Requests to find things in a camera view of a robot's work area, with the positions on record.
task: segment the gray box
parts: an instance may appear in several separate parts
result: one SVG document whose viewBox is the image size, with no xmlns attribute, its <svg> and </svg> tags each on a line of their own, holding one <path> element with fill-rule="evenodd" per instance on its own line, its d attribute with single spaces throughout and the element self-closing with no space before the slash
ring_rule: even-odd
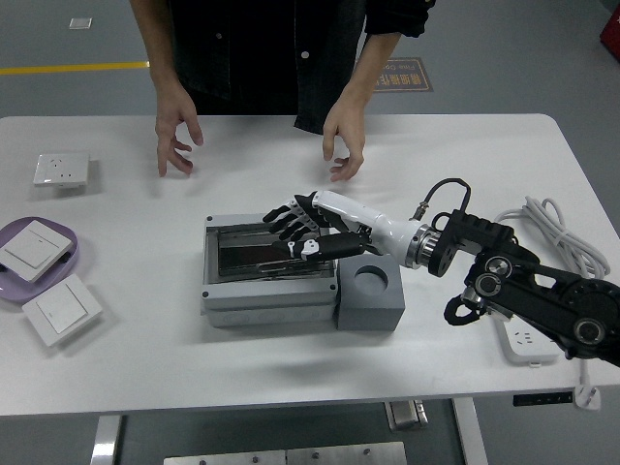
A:
<svg viewBox="0 0 620 465">
<path fill-rule="evenodd" d="M 400 266 L 389 255 L 338 261 L 338 329 L 394 331 L 405 311 Z"/>
<path fill-rule="evenodd" d="M 209 216 L 204 233 L 201 313 L 216 327 L 331 320 L 333 261 L 279 257 L 260 214 Z"/>
</svg>

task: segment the purple tray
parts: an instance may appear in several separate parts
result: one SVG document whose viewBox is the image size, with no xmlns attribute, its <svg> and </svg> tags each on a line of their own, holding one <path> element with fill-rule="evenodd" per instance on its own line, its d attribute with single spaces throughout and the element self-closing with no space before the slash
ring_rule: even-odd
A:
<svg viewBox="0 0 620 465">
<path fill-rule="evenodd" d="M 65 226 L 36 216 L 15 220 L 0 230 L 0 247 L 13 239 L 21 230 L 35 220 L 71 239 L 73 245 L 67 251 L 68 254 L 71 254 L 71 257 L 64 263 L 58 261 L 53 264 L 49 270 L 34 283 L 29 283 L 25 279 L 20 278 L 10 269 L 0 271 L 0 297 L 13 302 L 25 303 L 43 291 L 51 288 L 53 285 L 58 284 L 69 274 L 69 270 L 78 260 L 78 238 L 76 234 Z"/>
</svg>

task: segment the person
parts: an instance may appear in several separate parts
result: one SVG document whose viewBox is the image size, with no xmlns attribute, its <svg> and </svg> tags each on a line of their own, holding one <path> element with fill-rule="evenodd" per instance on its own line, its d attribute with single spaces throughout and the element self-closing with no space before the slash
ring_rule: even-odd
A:
<svg viewBox="0 0 620 465">
<path fill-rule="evenodd" d="M 323 134 L 331 181 L 363 163 L 364 109 L 402 35 L 424 32 L 435 0 L 131 0 L 157 94 L 160 176 L 170 162 L 190 174 L 176 138 L 187 125 L 203 144 L 198 114 L 296 114 L 294 125 Z M 357 44 L 366 39 L 359 59 Z"/>
</svg>

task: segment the white cable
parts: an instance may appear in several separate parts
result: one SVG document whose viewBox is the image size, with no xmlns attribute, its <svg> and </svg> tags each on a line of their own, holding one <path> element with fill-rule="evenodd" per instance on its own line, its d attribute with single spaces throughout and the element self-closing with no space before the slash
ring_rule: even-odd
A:
<svg viewBox="0 0 620 465">
<path fill-rule="evenodd" d="M 528 219 L 534 222 L 544 237 L 559 252 L 569 271 L 579 274 L 583 278 L 604 279 L 610 272 L 609 263 L 605 256 L 593 245 L 570 232 L 564 223 L 564 216 L 557 203 L 552 199 L 539 201 L 530 197 L 521 209 L 507 210 L 500 213 L 495 222 L 507 219 Z M 550 204 L 555 210 L 554 218 L 546 209 Z"/>
<path fill-rule="evenodd" d="M 531 220 L 560 253 L 570 271 L 579 274 L 582 278 L 604 279 L 609 274 L 609 263 L 605 256 L 596 247 L 566 228 L 562 211 L 555 201 L 545 199 L 540 203 L 530 197 L 526 197 L 525 201 L 521 209 L 507 210 L 497 215 L 495 223 L 507 219 Z M 553 206 L 557 219 L 553 218 L 546 209 L 547 204 Z M 600 410 L 601 391 L 590 384 L 587 360 L 579 360 L 579 373 L 579 384 L 573 392 L 575 406 L 589 411 Z"/>
</svg>

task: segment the switch panel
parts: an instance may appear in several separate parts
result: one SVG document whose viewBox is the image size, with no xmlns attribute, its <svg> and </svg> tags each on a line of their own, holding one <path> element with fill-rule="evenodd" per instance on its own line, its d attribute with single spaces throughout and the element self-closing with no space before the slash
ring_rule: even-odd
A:
<svg viewBox="0 0 620 465">
<path fill-rule="evenodd" d="M 35 220 L 0 248 L 0 264 L 33 283 L 72 245 L 71 239 Z"/>
<path fill-rule="evenodd" d="M 59 343 L 102 312 L 99 302 L 75 274 L 21 308 L 48 346 Z"/>
</svg>

